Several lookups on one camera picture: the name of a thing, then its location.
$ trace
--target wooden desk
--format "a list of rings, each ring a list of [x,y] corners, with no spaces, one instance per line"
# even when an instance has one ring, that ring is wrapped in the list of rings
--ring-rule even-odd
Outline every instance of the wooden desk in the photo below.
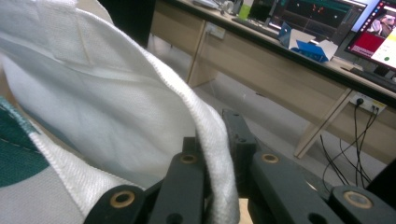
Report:
[[[203,84],[221,72],[308,120],[310,125],[296,146],[299,158],[324,130],[353,142],[353,105],[349,100],[355,91],[391,105],[370,129],[364,150],[386,163],[396,158],[395,92],[345,72],[337,62],[307,59],[231,18],[197,7],[191,0],[158,0],[151,32],[191,55],[186,80],[190,86]],[[223,39],[208,33],[209,22],[226,30]],[[361,127],[369,118],[369,113],[362,113],[358,120]]]

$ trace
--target white fabric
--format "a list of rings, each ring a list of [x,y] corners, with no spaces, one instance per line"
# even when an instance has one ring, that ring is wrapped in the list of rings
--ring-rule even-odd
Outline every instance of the white fabric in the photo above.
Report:
[[[110,22],[94,0],[3,1],[0,50],[18,102],[98,168],[143,187],[165,175],[183,137],[196,129],[214,191],[211,221],[237,223],[233,164],[219,114]],[[90,189],[89,178],[69,178],[84,166],[70,170],[73,160],[40,141],[85,216],[101,191]]]

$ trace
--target person on screen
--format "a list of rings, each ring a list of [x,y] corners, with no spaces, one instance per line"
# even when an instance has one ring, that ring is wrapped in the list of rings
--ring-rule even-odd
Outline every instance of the person on screen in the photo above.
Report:
[[[390,15],[385,15],[379,20],[374,20],[369,32],[372,32],[383,37],[388,37],[392,30],[395,28],[395,17]]]

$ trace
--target bag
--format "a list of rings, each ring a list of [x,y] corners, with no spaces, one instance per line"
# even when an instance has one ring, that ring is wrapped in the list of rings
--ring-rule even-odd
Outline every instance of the bag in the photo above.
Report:
[[[56,147],[41,132],[26,132],[49,168],[3,188],[14,189],[44,175],[64,187],[82,220],[104,190],[126,182],[145,189],[163,178],[173,155],[181,151],[183,137],[197,132],[214,193],[211,220],[238,221],[233,164],[218,112],[112,25],[96,1],[3,2],[0,52],[18,104],[84,160]],[[9,209],[25,208],[21,204],[25,201]],[[13,218],[61,223],[43,214],[56,218],[66,213],[63,203],[58,204],[62,208],[51,204],[52,209],[40,208],[43,216],[36,206]],[[0,218],[4,211],[0,209]]]

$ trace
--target gray floor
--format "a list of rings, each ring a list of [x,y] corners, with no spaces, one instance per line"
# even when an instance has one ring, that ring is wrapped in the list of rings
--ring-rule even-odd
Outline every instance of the gray floor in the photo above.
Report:
[[[167,63],[185,79],[191,63],[191,56],[175,47],[171,47],[155,36],[150,38],[148,51]],[[256,94],[252,89],[223,74],[219,74],[213,81],[194,88],[194,91],[218,111],[221,111],[222,108],[231,108],[241,113],[247,120],[250,130],[264,145],[283,154],[296,164],[299,164],[303,169],[310,171],[319,180],[322,179],[328,161],[324,156],[323,147],[319,140],[302,159],[297,159],[293,156],[293,151],[305,127],[308,125],[305,119],[277,105],[265,98],[265,96]],[[322,136],[324,146],[331,157],[337,155],[340,152],[340,140],[326,132]],[[343,141],[341,144],[343,148],[348,146],[348,143]],[[351,147],[346,152],[346,155],[352,162],[356,163],[356,148]],[[335,163],[346,179],[352,185],[355,185],[355,169],[348,161],[340,156]],[[374,178],[385,167],[384,163],[364,153],[361,155],[361,163],[365,172],[371,178]],[[342,185],[342,182],[331,168],[326,171],[325,181],[333,186]]]

